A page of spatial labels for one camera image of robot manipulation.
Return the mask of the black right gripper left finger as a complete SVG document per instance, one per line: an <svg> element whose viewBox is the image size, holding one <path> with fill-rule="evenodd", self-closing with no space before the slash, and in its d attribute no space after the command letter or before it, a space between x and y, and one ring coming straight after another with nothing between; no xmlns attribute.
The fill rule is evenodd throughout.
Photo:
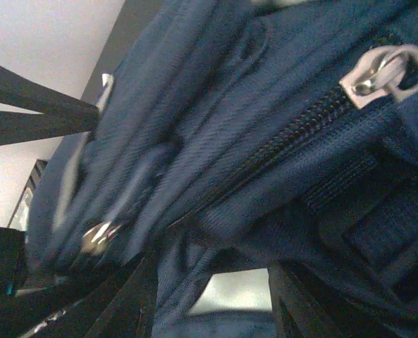
<svg viewBox="0 0 418 338"><path fill-rule="evenodd" d="M151 337L158 288L158 256L126 263L82 301L45 320L26 337Z"/></svg>

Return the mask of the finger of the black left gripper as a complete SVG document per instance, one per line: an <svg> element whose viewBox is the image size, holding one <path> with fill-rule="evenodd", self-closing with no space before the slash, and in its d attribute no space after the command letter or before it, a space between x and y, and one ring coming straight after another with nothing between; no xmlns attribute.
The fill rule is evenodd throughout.
<svg viewBox="0 0 418 338"><path fill-rule="evenodd" d="M98 113L58 117L0 111L0 146L89 132L98 120Z"/></svg>
<svg viewBox="0 0 418 338"><path fill-rule="evenodd" d="M0 104L57 116L98 116L92 104L62 94L0 66Z"/></svg>

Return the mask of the navy blue student backpack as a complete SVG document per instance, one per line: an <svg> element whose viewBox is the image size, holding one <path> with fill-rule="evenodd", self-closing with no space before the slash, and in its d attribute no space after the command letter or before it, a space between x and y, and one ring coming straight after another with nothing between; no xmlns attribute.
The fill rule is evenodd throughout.
<svg viewBox="0 0 418 338"><path fill-rule="evenodd" d="M278 337L269 267L307 267L418 337L418 1L166 1L32 200L52 319L158 256L151 337Z"/></svg>

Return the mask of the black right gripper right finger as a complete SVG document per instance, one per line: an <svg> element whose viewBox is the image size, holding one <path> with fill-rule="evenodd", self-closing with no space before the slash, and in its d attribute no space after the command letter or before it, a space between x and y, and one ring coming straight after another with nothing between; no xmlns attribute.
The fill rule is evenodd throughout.
<svg viewBox="0 0 418 338"><path fill-rule="evenodd" d="M276 262L268 272L278 337L397 337L304 265Z"/></svg>

